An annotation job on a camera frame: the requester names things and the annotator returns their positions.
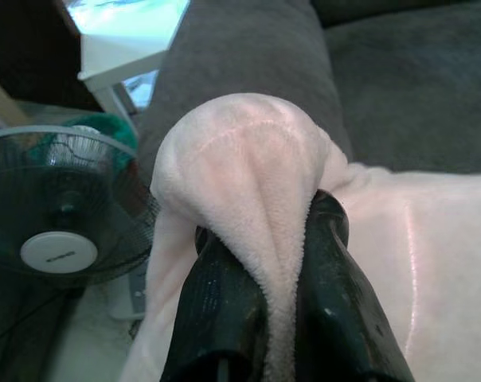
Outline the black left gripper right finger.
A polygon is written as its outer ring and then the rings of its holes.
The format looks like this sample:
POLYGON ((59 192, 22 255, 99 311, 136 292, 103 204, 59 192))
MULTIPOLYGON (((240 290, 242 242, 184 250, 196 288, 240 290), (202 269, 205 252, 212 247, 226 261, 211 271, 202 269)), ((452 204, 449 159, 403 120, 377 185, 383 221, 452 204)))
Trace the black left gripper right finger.
POLYGON ((347 250, 349 221, 319 190, 306 222, 295 331, 297 381, 412 381, 377 295, 347 250))

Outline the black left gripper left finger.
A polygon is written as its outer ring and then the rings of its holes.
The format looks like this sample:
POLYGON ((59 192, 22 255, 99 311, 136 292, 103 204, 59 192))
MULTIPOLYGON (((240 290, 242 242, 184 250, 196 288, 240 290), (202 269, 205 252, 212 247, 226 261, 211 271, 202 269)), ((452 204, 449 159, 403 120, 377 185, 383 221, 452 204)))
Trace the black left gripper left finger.
POLYGON ((194 248, 161 379, 260 381, 268 343, 265 297, 211 231, 198 228, 194 248))

